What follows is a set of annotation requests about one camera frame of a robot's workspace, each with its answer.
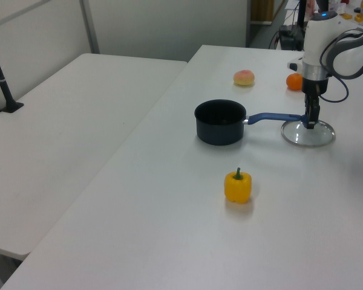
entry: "blue handle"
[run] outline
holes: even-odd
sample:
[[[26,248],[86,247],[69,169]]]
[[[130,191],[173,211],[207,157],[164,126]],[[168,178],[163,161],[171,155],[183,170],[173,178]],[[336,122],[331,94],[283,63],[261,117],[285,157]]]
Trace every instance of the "blue handle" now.
[[[279,120],[279,121],[302,121],[307,123],[306,115],[292,115],[292,114],[276,114],[276,113],[259,113],[253,116],[250,116],[247,124],[253,125],[261,120]]]

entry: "wall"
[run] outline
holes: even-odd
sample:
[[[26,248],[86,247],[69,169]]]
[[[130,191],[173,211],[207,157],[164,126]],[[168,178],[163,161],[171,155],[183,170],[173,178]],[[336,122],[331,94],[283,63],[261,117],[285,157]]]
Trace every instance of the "wall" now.
[[[102,54],[189,61],[201,45],[245,47],[248,0],[88,0]]]
[[[22,11],[35,2],[22,1],[24,5],[18,7]],[[42,2],[0,23],[0,64],[15,100],[77,56],[90,52],[79,0]]]

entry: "white surface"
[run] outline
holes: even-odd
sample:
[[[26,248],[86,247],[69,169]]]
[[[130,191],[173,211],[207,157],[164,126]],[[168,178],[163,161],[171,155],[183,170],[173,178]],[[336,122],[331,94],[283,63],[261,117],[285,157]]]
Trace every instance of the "white surface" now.
[[[249,0],[92,0],[102,54],[189,61],[203,44],[245,47]]]
[[[89,52],[79,1],[50,0],[0,25],[0,65],[15,100]]]
[[[363,290],[363,76],[344,103],[321,101],[330,146],[286,143],[280,121],[230,146],[196,136],[194,109],[210,99],[302,114],[285,83],[299,55],[202,47],[3,290]],[[241,69],[253,87],[234,86]],[[326,96],[343,93],[330,80]],[[253,178],[246,205],[223,194],[238,166]]]
[[[0,253],[34,249],[185,65],[84,54],[0,113]]]

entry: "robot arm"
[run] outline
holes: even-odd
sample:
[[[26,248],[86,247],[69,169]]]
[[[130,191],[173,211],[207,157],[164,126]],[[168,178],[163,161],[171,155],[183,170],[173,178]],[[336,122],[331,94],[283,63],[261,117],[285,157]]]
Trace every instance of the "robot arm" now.
[[[337,40],[325,59],[326,67],[341,79],[355,79],[363,74],[363,34]]]
[[[328,78],[354,79],[363,73],[363,27],[333,11],[316,14],[307,25],[302,59],[288,67],[302,72],[308,118],[304,126],[313,129],[319,117],[319,97],[327,91]]]

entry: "white table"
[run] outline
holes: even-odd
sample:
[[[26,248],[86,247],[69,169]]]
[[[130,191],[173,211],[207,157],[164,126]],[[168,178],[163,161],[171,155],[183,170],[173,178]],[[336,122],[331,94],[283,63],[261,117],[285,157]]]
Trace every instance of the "white table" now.
[[[184,62],[84,54],[0,113],[0,253],[24,259]]]
[[[363,76],[347,101],[321,102],[329,146],[290,145],[280,121],[230,146],[196,136],[194,109],[210,99],[302,114],[285,84],[300,54],[203,46],[3,290],[363,290]],[[253,87],[233,85],[240,69]],[[325,96],[343,93],[330,80]],[[223,194],[238,166],[253,178],[245,205]]]

